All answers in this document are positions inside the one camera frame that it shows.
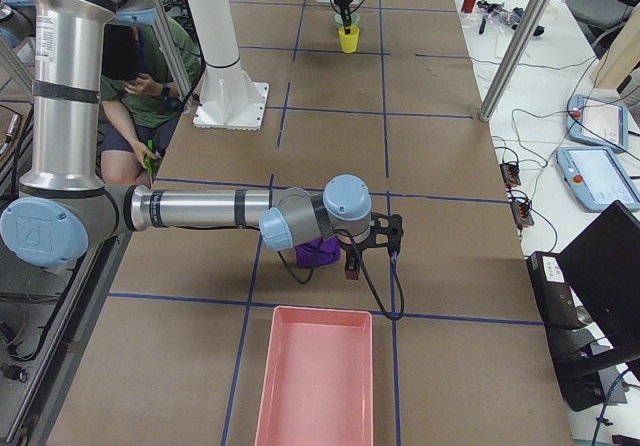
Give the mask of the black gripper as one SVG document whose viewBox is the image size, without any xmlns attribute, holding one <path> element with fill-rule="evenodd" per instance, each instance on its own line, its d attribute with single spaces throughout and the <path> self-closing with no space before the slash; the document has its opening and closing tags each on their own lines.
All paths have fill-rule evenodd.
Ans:
<svg viewBox="0 0 640 446">
<path fill-rule="evenodd" d="M 368 232 L 352 234 L 348 230 L 336 230 L 335 237 L 340 248 L 345 252 L 344 274 L 347 280 L 357 281 L 360 274 L 360 259 L 358 254 L 364 251 Z"/>
<path fill-rule="evenodd" d="M 351 0 L 335 0 L 335 4 L 339 8 L 344 34 L 349 35 L 351 33 L 352 24 L 350 15 Z"/>
</svg>

